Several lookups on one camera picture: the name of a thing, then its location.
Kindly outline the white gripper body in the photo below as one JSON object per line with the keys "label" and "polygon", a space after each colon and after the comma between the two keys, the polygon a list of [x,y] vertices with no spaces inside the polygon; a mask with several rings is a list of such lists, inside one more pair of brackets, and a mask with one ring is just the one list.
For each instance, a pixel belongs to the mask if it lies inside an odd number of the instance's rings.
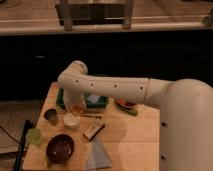
{"label": "white gripper body", "polygon": [[63,94],[63,102],[67,111],[71,111],[73,106],[79,106],[83,108],[83,95],[73,94],[65,91]]}

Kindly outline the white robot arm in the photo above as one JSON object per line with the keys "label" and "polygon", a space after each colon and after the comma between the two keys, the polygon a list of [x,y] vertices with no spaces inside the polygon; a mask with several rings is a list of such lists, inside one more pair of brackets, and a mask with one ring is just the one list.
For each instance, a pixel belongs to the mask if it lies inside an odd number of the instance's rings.
{"label": "white robot arm", "polygon": [[92,76],[79,60],[57,82],[71,106],[88,92],[158,109],[159,171],[213,171],[213,87],[207,83]]}

